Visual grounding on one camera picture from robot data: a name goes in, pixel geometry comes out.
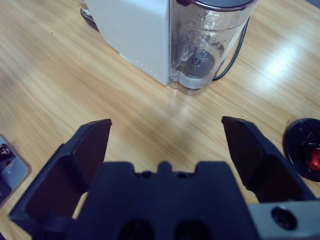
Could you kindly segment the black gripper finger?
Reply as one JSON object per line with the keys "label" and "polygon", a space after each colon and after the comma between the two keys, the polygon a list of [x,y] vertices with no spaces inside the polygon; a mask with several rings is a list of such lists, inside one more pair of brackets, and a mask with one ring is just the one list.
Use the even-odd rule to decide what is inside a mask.
{"label": "black gripper finger", "polygon": [[260,203],[316,200],[294,167],[254,123],[231,116],[223,116],[221,122],[242,184]]}
{"label": "black gripper finger", "polygon": [[73,214],[104,161],[110,119],[83,124],[43,166],[9,218],[34,240],[64,240]]}

